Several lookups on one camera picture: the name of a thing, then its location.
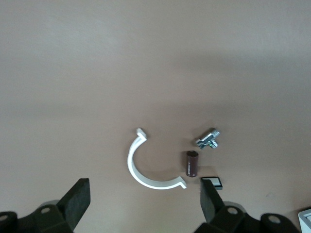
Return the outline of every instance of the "tan surface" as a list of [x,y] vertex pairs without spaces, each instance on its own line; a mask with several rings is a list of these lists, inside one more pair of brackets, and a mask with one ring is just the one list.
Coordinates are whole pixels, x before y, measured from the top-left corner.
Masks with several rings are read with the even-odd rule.
[[[0,211],[19,216],[89,177],[85,232],[193,232],[199,178],[181,154],[209,127],[200,176],[253,217],[310,206],[310,1],[1,1]],[[137,167],[188,188],[148,189]]]

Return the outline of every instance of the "white pipe clamp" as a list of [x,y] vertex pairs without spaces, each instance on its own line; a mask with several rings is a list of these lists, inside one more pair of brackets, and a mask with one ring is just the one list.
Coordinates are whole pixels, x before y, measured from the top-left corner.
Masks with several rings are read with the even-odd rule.
[[187,188],[186,182],[178,176],[177,178],[170,180],[170,181],[154,181],[150,180],[147,177],[143,176],[135,167],[133,156],[134,152],[136,149],[143,144],[145,141],[147,141],[147,135],[146,133],[141,129],[138,128],[136,130],[136,133],[138,137],[134,140],[132,143],[130,150],[128,152],[128,157],[127,157],[127,166],[128,169],[131,173],[131,175],[137,180],[139,183],[142,185],[148,187],[148,188],[153,188],[153,189],[170,189],[170,188],[175,188],[177,186],[181,186],[182,188]]

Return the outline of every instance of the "white plastic clip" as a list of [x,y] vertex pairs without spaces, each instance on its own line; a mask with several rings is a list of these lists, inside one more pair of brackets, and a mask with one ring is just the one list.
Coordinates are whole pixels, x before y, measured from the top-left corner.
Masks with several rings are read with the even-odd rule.
[[187,188],[186,182],[181,178],[180,176],[170,180],[170,181],[154,181],[150,180],[147,177],[143,176],[135,167],[134,165],[134,152],[136,149],[143,144],[145,141],[147,141],[147,135],[145,132],[141,129],[137,129],[137,135],[138,137],[134,140],[132,143],[130,150],[128,152],[128,157],[127,157],[127,166],[128,169],[131,173],[131,175],[137,180],[139,183],[142,185],[148,187],[148,188],[153,188],[153,189],[170,189],[170,188],[175,188],[177,186],[181,186],[182,188]]

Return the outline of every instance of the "metal fitting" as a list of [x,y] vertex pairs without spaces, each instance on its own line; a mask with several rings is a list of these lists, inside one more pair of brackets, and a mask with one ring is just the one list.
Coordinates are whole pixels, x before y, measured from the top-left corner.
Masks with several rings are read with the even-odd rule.
[[198,145],[199,148],[203,149],[205,148],[206,146],[209,146],[211,148],[217,148],[218,147],[218,143],[215,141],[215,138],[218,137],[220,133],[214,129],[214,128],[211,128],[207,135],[204,136],[202,139],[198,139],[196,141],[196,144]]

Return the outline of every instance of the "metal screw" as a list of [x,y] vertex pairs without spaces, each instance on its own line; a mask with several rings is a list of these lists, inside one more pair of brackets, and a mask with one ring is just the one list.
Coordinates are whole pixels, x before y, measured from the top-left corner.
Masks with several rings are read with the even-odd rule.
[[215,138],[218,137],[219,131],[211,128],[210,131],[207,133],[206,136],[204,136],[202,139],[198,139],[196,141],[196,144],[199,146],[199,148],[203,149],[206,146],[209,146],[211,148],[217,148],[218,143],[215,141]]
[[274,216],[274,215],[270,215],[268,217],[268,219],[272,222],[272,223],[275,223],[275,224],[280,224],[281,223],[281,220],[277,217],[277,216]]
[[213,149],[218,147],[218,143],[214,139],[210,140],[208,145]]

